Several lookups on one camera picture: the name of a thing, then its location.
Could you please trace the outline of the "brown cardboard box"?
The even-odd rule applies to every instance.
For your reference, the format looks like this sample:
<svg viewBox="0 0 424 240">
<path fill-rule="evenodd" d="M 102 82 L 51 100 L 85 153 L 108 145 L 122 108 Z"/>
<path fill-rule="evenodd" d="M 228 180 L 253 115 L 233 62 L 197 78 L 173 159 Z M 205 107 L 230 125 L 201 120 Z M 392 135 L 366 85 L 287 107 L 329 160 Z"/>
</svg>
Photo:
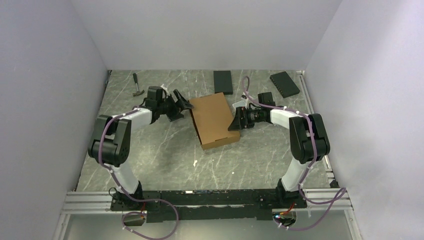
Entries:
<svg viewBox="0 0 424 240">
<path fill-rule="evenodd" d="M 222 92 L 192 98 L 189 103 L 193 105 L 190 115 L 203 150 L 218 148 L 240 140 L 241 134 L 238 130 L 228 130 L 234 117 Z"/>
</svg>

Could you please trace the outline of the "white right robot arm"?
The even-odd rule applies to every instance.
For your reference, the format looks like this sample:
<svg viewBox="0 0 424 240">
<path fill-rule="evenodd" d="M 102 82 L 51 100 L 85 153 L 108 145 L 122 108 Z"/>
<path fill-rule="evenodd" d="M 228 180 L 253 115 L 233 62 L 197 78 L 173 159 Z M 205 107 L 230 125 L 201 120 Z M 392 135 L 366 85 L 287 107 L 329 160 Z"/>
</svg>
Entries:
<svg viewBox="0 0 424 240">
<path fill-rule="evenodd" d="M 250 129 L 260 122 L 288 129 L 292 160 L 275 188 L 276 203 L 287 208 L 302 190 L 315 163 L 330 152 L 329 138 L 320 114 L 304 114 L 277 106 L 271 92 L 260 93 L 257 97 L 258 102 L 236 108 L 228 130 Z"/>
</svg>

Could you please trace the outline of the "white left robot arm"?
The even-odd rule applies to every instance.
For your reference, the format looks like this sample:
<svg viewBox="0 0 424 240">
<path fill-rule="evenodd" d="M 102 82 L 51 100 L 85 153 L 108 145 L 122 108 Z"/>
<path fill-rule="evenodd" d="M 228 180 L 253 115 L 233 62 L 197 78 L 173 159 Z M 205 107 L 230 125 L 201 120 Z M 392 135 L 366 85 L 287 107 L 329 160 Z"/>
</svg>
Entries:
<svg viewBox="0 0 424 240">
<path fill-rule="evenodd" d="M 88 155 L 105 168 L 116 184 L 117 195 L 131 210 L 144 203 L 142 184 L 135 177 L 127 159 L 133 130 L 153 124 L 162 115 L 170 122 L 183 118 L 183 111 L 194 106 L 175 89 L 150 86 L 140 105 L 117 115 L 99 115 L 94 124 Z"/>
</svg>

